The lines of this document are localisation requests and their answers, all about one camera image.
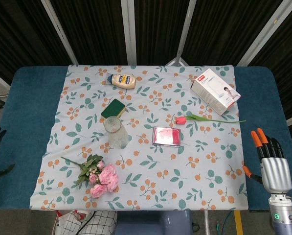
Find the mayonnaise squeeze bottle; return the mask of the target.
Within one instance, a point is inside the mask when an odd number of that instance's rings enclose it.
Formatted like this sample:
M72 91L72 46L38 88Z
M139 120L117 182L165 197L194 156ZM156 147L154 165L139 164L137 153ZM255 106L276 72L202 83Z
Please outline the mayonnaise squeeze bottle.
M134 89L136 78L132 74L110 74L107 80L114 86L123 89Z

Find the red tulip with stem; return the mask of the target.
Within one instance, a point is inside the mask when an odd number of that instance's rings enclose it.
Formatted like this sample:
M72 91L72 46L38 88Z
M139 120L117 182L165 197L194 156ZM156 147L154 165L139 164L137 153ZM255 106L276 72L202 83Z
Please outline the red tulip with stem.
M194 120L194 121L214 121L214 122L221 122L221 123L241 123L245 122L245 120L242 121L225 121L225 120L216 120L216 119L209 119L206 117L201 117L195 114L191 114L189 116L181 116L176 118L176 124L186 124L188 120Z

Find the clear glass cup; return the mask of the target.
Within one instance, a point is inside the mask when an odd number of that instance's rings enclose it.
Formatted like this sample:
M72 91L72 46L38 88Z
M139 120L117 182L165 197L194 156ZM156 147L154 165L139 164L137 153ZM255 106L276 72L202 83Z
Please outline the clear glass cup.
M111 146L119 149L124 149L127 146L129 142L128 133L118 117L108 117L104 122L104 128Z

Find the pink flower bouquet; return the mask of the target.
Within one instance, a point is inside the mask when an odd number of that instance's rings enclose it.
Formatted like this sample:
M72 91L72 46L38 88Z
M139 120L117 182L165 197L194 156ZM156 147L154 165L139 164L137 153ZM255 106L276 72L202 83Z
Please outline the pink flower bouquet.
M99 198L107 192L113 192L118 187L118 174L113 164L105 164L103 157L97 154L89 155L84 163L77 163L68 158L62 159L73 163L80 168L78 179L75 185L83 182L91 185L90 195Z

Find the blue table cover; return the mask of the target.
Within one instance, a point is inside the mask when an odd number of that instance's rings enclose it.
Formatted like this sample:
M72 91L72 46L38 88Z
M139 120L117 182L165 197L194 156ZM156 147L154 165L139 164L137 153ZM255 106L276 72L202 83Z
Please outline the blue table cover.
M6 131L0 145L0 170L15 168L0 178L0 209L28 209L42 156L55 122L66 66L22 67L14 75L0 126ZM292 139L272 72L266 67L235 67L246 164L257 169L258 159L250 131L262 127L277 138L292 176Z

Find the grid pattern bag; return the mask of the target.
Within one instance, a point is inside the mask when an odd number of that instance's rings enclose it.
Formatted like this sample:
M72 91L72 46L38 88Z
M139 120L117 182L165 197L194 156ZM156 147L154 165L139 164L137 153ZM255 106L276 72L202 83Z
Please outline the grid pattern bag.
M85 218L76 235L113 235L117 219L116 211L93 211Z

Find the white red plastic bag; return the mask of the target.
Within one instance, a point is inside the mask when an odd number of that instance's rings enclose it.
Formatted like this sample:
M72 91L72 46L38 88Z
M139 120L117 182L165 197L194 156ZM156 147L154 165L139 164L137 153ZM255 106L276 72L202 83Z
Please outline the white red plastic bag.
M85 222L87 211L56 211L52 235L75 235Z

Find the green yellow sponge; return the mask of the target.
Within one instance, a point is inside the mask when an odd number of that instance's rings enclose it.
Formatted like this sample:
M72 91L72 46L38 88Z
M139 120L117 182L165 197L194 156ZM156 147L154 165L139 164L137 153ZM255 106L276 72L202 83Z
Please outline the green yellow sponge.
M109 117L121 117L125 112L126 106L119 100L114 99L101 113L101 117L107 119Z

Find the red flat case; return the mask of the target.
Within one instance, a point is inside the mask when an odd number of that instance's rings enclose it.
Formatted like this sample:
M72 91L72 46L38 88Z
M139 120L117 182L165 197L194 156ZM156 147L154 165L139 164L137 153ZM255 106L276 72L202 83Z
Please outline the red flat case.
M152 144L163 146L180 146L180 135L180 129L155 126L153 128Z

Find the white frame post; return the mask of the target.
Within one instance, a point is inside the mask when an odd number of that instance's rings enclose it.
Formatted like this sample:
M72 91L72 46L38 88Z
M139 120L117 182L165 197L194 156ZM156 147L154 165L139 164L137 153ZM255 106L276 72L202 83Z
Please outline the white frame post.
M265 26L261 29L255 40L247 49L241 60L238 62L238 67L248 66L252 60L257 56L260 50L265 46L268 40L281 26L284 20L292 12L292 0L282 0Z
M73 51L73 49L68 41L68 38L64 32L62 25L60 23L60 20L57 16L52 4L51 4L51 1L50 0L40 0L40 1L41 1L42 5L47 13L52 25L53 25L58 37L60 38L60 40L63 44L63 47L65 48L72 64L79 65L78 60L74 54L74 51Z
M121 0L122 19L125 37L127 63L130 66L137 65L136 54L136 29L135 29L135 1Z
M187 12L186 12L186 17L184 20L183 28L182 28L182 33L180 37L180 42L177 50L177 54L174 59L172 59L170 62L168 62L166 65L167 66L188 66L188 63L181 57L183 54L184 46L186 43L187 35L189 32L190 24L192 21L193 13L195 10L197 0L189 0Z

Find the blue grey stool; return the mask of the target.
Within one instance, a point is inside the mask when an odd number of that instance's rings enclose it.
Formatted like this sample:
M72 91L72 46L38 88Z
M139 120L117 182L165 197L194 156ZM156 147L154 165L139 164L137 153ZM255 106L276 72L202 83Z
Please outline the blue grey stool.
M190 211L120 211L114 235L192 235Z

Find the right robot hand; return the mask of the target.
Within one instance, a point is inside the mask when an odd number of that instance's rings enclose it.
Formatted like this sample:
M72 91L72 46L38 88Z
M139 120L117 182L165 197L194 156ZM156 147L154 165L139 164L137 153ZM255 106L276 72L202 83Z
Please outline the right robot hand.
M262 184L271 194L285 194L292 190L289 164L278 140L265 135L261 128L252 130L250 134L257 149L261 175L253 174L244 165L245 175Z

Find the floral print tablecloth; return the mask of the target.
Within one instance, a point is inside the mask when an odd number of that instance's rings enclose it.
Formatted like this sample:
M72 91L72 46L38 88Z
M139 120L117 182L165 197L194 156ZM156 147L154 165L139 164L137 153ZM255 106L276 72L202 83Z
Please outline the floral print tablecloth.
M248 208L241 124L176 118L239 121L238 106L218 115L191 91L206 66L90 66L67 69L55 123L40 175L30 198L33 210L246 210ZM132 74L134 89L112 85L110 74ZM124 149L109 143L101 113L114 100L129 142ZM153 145L153 128L181 130L180 146ZM118 187L99 198L91 186L75 185L77 163L100 155L113 164Z

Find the white carton box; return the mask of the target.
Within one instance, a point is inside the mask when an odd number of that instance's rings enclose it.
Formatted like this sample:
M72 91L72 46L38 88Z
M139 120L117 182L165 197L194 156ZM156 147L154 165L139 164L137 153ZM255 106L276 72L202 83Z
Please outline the white carton box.
M219 115L223 115L241 97L212 69L207 69L195 78L191 90Z

